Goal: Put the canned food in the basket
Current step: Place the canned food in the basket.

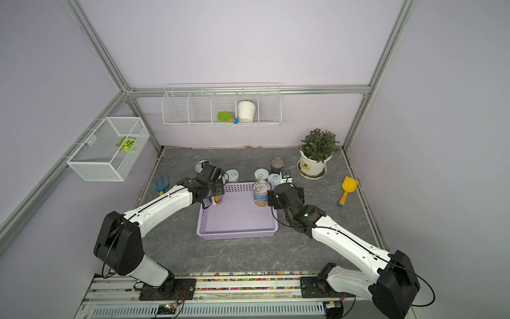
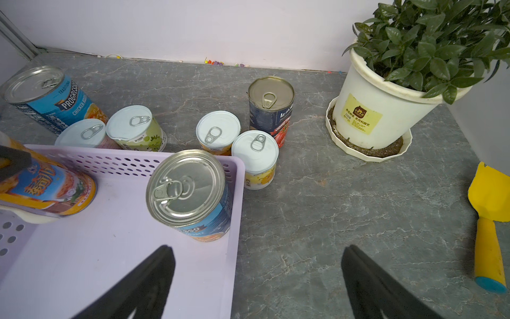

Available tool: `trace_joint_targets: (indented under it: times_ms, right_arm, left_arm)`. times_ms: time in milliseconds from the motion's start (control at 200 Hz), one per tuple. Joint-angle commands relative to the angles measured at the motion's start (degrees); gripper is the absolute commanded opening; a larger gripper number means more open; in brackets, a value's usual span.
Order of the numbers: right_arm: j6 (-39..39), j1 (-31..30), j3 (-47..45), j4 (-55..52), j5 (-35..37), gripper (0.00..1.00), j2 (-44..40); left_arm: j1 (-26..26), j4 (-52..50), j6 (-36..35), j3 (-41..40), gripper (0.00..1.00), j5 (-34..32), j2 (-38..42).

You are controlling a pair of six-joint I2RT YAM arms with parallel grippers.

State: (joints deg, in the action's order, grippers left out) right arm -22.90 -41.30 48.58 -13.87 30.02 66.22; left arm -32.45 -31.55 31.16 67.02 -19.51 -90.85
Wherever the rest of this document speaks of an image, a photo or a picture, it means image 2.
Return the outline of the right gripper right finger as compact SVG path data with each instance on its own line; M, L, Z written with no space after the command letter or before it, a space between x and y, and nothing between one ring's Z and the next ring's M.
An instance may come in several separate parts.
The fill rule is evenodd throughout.
M355 245L346 247L341 269L356 318L440 318Z

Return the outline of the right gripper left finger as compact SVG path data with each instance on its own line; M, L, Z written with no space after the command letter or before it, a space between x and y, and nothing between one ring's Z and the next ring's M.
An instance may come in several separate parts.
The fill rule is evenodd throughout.
M75 318L161 318L175 274L173 249L162 245Z

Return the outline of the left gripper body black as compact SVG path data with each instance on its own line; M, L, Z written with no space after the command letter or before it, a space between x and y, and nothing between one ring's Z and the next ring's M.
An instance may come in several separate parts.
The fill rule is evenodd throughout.
M7 164L1 167L2 182L17 175L32 164L32 157L29 152L7 146L1 146L1 159L7 160Z

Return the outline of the tall yellow orange can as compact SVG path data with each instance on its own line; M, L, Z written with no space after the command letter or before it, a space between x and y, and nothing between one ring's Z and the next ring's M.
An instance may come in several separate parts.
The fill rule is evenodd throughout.
M1 146L29 152L32 164L1 181L1 210L32 224L44 224L87 208L96 195L96 182L1 133Z

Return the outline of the blue Progresso soup can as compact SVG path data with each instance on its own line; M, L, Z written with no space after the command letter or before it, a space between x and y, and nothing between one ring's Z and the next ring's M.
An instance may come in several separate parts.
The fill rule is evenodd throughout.
M11 77L1 86L1 98L56 135L81 120L108 122L77 83L54 66L38 66Z

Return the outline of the blue orange soup can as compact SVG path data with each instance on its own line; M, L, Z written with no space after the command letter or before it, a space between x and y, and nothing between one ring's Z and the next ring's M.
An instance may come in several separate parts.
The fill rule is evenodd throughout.
M233 195L224 167L203 150L184 150L156 167L146 188L150 215L200 242L216 241L231 227Z

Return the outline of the dark navy tomato can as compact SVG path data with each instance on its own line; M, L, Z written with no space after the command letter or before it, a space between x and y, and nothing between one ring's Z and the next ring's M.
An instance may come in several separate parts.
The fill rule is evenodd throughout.
M284 145L293 111L295 91L280 77L256 79L248 88L250 129L271 135L279 148Z

